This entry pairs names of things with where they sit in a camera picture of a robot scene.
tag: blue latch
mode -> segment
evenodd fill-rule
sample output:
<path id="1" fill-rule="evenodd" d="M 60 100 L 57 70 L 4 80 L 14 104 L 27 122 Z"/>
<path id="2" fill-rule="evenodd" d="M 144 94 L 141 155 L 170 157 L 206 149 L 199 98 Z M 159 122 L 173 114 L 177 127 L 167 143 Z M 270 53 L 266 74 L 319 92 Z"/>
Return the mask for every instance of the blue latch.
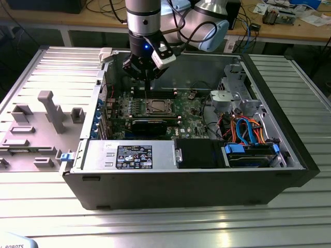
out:
<path id="1" fill-rule="evenodd" d="M 228 144 L 225 147 L 225 152 L 228 153 L 245 153 L 243 145 L 240 144 Z"/>
<path id="2" fill-rule="evenodd" d="M 94 131 L 92 131 L 90 134 L 90 138 L 97 138 L 98 134 Z"/>
<path id="3" fill-rule="evenodd" d="M 100 122 L 100 118 L 98 118 L 98 117 L 95 116 L 95 117 L 93 118 L 93 122 L 95 122 L 95 123 L 99 123 L 99 122 Z"/>
<path id="4" fill-rule="evenodd" d="M 100 111 L 95 111 L 94 116 L 100 117 L 101 116 L 101 112 Z"/>
<path id="5" fill-rule="evenodd" d="M 276 154 L 279 154 L 280 150 L 279 150 L 279 146 L 277 144 L 273 144 L 273 148 L 275 150 Z"/>
<path id="6" fill-rule="evenodd" d="M 62 153 L 60 160 L 61 160 L 61 162 L 71 162 L 74 160 L 75 155 L 76 155 L 75 152 Z"/>
<path id="7" fill-rule="evenodd" d="M 103 106 L 103 101 L 101 99 L 98 99 L 98 107 L 102 107 Z"/>
<path id="8" fill-rule="evenodd" d="M 97 124 L 96 123 L 93 123 L 92 124 L 92 130 L 97 130 L 97 129 L 98 129 Z"/>

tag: workbench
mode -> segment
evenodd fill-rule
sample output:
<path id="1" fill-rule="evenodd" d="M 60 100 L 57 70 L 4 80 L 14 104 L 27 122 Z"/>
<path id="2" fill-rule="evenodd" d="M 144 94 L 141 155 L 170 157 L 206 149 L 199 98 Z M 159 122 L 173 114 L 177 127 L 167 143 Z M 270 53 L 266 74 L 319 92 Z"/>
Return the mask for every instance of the workbench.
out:
<path id="1" fill-rule="evenodd" d="M 102 3 L 107 4 L 107 0 L 102 0 Z M 258 0 L 243 0 L 244 8 L 247 16 L 261 25 L 260 33 L 257 41 L 288 43 L 288 44 L 305 44 L 305 45 L 325 45 L 331 35 L 331 25 L 323 25 L 315 27 L 300 19 L 297 19 L 294 25 L 265 25 L 262 23 L 262 15 L 254 14 L 253 5 L 256 5 Z M 66 47 L 73 46 L 70 31 L 80 30 L 89 32 L 105 32 L 105 33 L 127 33 L 127 25 L 120 24 L 116 19 L 107 17 L 101 13 L 94 13 L 84 8 L 80 14 L 67 14 L 58 12 L 44 11 L 27 11 L 27 10 L 11 10 L 5 4 L 9 13 L 23 26 L 27 28 L 48 28 L 57 29 L 62 35 L 64 45 Z M 125 2 L 115 6 L 115 9 L 125 6 Z M 98 1 L 95 0 L 89 5 L 90 9 L 99 11 Z M 331 11 L 331 6 L 321 5 L 319 11 Z M 120 18 L 126 18 L 125 9 L 119 10 Z M 0 26 L 16 26 L 15 22 L 0 8 Z M 233 30 L 229 30 L 226 36 L 227 43 L 224 52 L 232 52 L 234 43 L 241 40 L 245 36 L 245 29 L 239 21 L 236 22 Z"/>

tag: power supply label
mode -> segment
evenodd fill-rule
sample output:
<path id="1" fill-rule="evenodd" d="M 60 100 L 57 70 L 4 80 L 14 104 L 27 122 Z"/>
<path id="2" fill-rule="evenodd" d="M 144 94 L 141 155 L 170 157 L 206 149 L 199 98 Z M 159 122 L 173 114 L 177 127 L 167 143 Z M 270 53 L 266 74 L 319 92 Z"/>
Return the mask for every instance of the power supply label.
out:
<path id="1" fill-rule="evenodd" d="M 117 169 L 152 169 L 152 146 L 118 146 Z"/>

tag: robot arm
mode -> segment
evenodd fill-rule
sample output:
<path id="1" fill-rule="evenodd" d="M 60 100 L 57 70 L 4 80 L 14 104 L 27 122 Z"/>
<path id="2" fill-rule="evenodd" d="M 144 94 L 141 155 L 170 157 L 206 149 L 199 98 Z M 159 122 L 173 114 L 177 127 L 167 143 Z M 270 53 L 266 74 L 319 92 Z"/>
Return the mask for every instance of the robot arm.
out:
<path id="1" fill-rule="evenodd" d="M 125 3 L 131 54 L 124 61 L 123 69 L 136 80 L 144 81 L 146 90 L 150 90 L 151 80 L 159 78 L 176 61 L 175 54 L 180 54 L 168 41 L 187 42 L 200 50 L 212 51 L 210 47 L 216 48 L 223 41 L 229 27 L 225 20 L 227 0 L 202 0 L 194 9 L 162 17 L 161 0 L 126 0 Z M 201 25 L 204 22 L 212 25 Z"/>

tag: gray plastic block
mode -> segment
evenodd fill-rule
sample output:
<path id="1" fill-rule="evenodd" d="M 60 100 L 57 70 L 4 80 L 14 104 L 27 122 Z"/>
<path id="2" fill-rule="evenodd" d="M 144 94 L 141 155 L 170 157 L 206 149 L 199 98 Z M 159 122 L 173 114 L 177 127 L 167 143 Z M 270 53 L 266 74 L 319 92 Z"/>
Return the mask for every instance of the gray plastic block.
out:
<path id="1" fill-rule="evenodd" d="M 55 155 L 55 160 L 58 162 L 59 165 L 61 165 L 61 155 L 62 155 L 62 151 L 59 149 Z"/>
<path id="2" fill-rule="evenodd" d="M 0 156 L 12 156 L 12 153 L 8 149 L 0 149 Z"/>
<path id="3" fill-rule="evenodd" d="M 33 113 L 28 105 L 18 104 L 11 112 L 11 115 L 18 125 L 28 125 L 29 121 L 27 120 L 26 115 L 33 115 Z"/>
<path id="4" fill-rule="evenodd" d="M 3 146 L 28 146 L 29 145 L 29 141 L 26 139 L 6 139 L 3 143 Z"/>
<path id="5" fill-rule="evenodd" d="M 63 125 L 66 131 L 63 134 L 57 134 L 54 130 L 53 123 L 48 122 L 45 112 L 35 112 L 33 115 L 26 115 L 29 124 L 33 126 L 36 131 L 34 133 L 12 133 L 10 128 L 17 127 L 18 124 L 13 121 L 11 127 L 6 132 L 5 137 L 0 141 L 0 145 L 5 140 L 24 140 L 28 139 L 29 146 L 27 148 L 40 148 L 40 149 L 50 149 L 53 146 L 62 152 L 67 152 L 68 149 L 76 151 L 78 143 L 80 141 L 79 137 L 82 131 L 83 124 L 74 124 L 70 116 L 70 112 L 66 112 Z M 17 147 L 11 147 L 11 149 L 17 152 L 11 153 L 9 147 L 0 146 L 0 157 L 6 159 L 10 165 L 6 169 L 8 172 L 54 172 L 59 169 L 61 163 L 58 163 L 55 159 L 56 155 L 42 155 L 37 149 L 36 152 L 24 152 L 26 149 L 21 149 Z M 37 168 L 34 165 L 35 157 L 48 157 L 51 158 L 54 163 L 53 167 Z"/>
<path id="6" fill-rule="evenodd" d="M 21 134 L 21 133 L 34 133 L 36 131 L 36 129 L 34 127 L 31 126 L 20 126 L 20 127 L 12 127 L 10 129 L 10 132 L 12 134 Z"/>
<path id="7" fill-rule="evenodd" d="M 57 114 L 57 108 L 54 105 L 52 98 L 53 98 L 53 92 L 49 90 L 41 90 L 38 95 L 38 101 L 40 101 L 45 106 L 48 117 L 52 121 L 55 131 L 58 134 L 61 134 L 65 131 L 65 128 L 62 124 L 62 116 L 59 116 Z"/>
<path id="8" fill-rule="evenodd" d="M 51 158 L 35 158 L 34 165 L 38 168 L 53 167 L 54 163 Z"/>
<path id="9" fill-rule="evenodd" d="M 85 114 L 81 107 L 74 107 L 70 115 L 73 123 L 84 123 Z"/>
<path id="10" fill-rule="evenodd" d="M 64 121 L 64 118 L 66 117 L 66 115 L 63 113 L 62 108 L 61 108 L 60 105 L 55 105 L 55 107 L 56 107 L 56 111 L 57 111 L 58 117 L 63 122 Z M 48 122 L 52 122 L 52 120 L 50 119 L 50 117 L 48 116 L 48 114 L 45 113 L 45 115 L 46 115 L 46 118 L 47 118 Z"/>
<path id="11" fill-rule="evenodd" d="M 55 146 L 53 146 L 50 149 L 39 149 L 38 151 L 40 152 L 41 155 L 56 155 L 57 153 Z"/>
<path id="12" fill-rule="evenodd" d="M 9 163 L 4 158 L 0 158 L 0 167 L 7 168 Z"/>
<path id="13" fill-rule="evenodd" d="M 17 104 L 16 107 L 19 107 L 21 111 L 26 115 L 33 115 L 32 111 L 30 110 L 29 106 L 26 104 Z"/>

